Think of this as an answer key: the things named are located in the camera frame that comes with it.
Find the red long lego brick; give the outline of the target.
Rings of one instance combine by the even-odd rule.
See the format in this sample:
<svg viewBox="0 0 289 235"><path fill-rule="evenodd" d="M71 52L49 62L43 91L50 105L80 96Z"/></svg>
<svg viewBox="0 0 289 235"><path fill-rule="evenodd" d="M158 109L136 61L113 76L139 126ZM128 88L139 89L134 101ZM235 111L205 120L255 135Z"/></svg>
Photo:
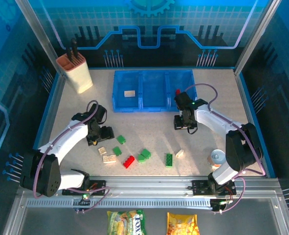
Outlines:
<svg viewBox="0 0 289 235"><path fill-rule="evenodd" d="M123 166L124 166L126 169L128 169L129 166L130 166L134 161L135 161L134 156L130 155L130 156L126 159L126 161L123 163Z"/></svg>

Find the blue three compartment bin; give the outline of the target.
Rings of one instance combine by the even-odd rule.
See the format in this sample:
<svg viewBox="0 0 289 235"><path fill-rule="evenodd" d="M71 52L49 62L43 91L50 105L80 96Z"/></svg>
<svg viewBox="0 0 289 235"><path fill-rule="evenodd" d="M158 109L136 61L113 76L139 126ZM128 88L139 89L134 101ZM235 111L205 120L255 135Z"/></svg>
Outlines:
<svg viewBox="0 0 289 235"><path fill-rule="evenodd" d="M195 83L192 70L117 70L113 78L112 109L117 113L178 112L174 101ZM136 96L124 97L135 90Z"/></svg>

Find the pink and cream knife block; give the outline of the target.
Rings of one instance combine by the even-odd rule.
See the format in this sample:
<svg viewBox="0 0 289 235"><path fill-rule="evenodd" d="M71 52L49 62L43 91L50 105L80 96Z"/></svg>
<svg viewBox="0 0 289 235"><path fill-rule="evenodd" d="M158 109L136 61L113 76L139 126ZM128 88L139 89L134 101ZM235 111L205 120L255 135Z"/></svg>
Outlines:
<svg viewBox="0 0 289 235"><path fill-rule="evenodd" d="M76 58L72 52L71 60L67 57L67 54L63 54L56 59L56 63L65 73L71 87L78 94L93 86L86 59L82 54L78 53L78 58Z"/></svg>

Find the silver tin can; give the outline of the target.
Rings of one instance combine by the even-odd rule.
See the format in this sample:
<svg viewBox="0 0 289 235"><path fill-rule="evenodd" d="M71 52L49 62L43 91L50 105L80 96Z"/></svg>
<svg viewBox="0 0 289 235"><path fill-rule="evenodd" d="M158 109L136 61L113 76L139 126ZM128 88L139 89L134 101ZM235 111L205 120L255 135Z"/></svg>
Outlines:
<svg viewBox="0 0 289 235"><path fill-rule="evenodd" d="M220 167L225 161L225 153L220 149L215 149L208 156L208 162L212 167Z"/></svg>

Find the green snack bag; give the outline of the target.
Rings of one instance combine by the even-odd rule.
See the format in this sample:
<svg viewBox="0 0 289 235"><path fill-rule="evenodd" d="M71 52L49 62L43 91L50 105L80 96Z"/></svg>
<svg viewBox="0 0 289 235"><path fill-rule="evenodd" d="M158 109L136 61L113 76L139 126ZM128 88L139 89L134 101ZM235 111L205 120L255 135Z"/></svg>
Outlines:
<svg viewBox="0 0 289 235"><path fill-rule="evenodd" d="M107 235L147 235L143 210L107 211Z"/></svg>

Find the yellow chips bag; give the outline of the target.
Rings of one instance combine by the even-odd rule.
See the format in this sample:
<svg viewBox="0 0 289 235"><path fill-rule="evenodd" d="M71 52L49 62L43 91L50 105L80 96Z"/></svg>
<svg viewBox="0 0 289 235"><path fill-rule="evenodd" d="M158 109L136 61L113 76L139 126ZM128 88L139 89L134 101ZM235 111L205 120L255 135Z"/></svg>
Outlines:
<svg viewBox="0 0 289 235"><path fill-rule="evenodd" d="M200 235L198 216L167 212L166 235Z"/></svg>

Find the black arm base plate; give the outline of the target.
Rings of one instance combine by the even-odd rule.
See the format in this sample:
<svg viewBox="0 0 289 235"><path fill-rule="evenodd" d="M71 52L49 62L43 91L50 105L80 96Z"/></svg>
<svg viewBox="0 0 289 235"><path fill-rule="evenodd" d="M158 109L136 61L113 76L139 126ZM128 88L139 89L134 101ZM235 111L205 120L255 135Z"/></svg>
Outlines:
<svg viewBox="0 0 289 235"><path fill-rule="evenodd" d="M105 180L90 180L90 182L81 187L81 188L77 188L77 190L84 190L84 191L89 191L89 190L95 190L98 188L104 188L106 186L106 181ZM105 195L106 190L101 190L101 191L97 191L92 193L92 196L103 196ZM78 192L74 192L71 190L67 190L67 189L63 189L62 190L62 195L64 196L78 196L78 195L84 195L83 193L78 193Z"/></svg>
<svg viewBox="0 0 289 235"><path fill-rule="evenodd" d="M232 181L219 185L209 180L193 180L191 189L193 195L199 196L233 196L237 194L235 184Z"/></svg>

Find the aluminium front rail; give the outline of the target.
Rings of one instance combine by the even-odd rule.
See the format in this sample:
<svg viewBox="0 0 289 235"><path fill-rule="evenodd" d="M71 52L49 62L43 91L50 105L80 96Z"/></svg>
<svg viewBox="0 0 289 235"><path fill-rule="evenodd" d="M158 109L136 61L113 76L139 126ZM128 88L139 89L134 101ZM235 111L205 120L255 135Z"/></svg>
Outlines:
<svg viewBox="0 0 289 235"><path fill-rule="evenodd" d="M192 181L207 181L206 176L91 176L90 179L106 181L106 186L110 187L110 194L117 198L192 197L192 191L188 190ZM244 192L244 198L262 198L274 194L283 197L278 179L244 176L243 180L236 179L234 183L238 194Z"/></svg>

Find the aluminium frame post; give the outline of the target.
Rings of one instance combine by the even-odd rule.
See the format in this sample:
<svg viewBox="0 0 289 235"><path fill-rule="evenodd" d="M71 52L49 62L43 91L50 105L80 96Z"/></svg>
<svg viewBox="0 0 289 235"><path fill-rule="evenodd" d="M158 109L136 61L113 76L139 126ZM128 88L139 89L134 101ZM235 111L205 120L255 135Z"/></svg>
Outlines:
<svg viewBox="0 0 289 235"><path fill-rule="evenodd" d="M272 17L274 16L278 6L280 5L282 0L269 0L264 13L259 19L257 26L255 27L248 43L244 47L243 52L241 53L239 60L234 68L235 75L239 75L252 55L256 45L259 40L265 33L266 28L268 27Z"/></svg>
<svg viewBox="0 0 289 235"><path fill-rule="evenodd" d="M56 72L64 79L66 79L65 73L58 66L56 59L58 58L56 51L54 50L43 26L41 25L36 13L34 12L32 6L30 5L28 0L15 0L22 14L24 15L26 21L37 37L39 43L41 44L43 50L51 61L53 67Z"/></svg>

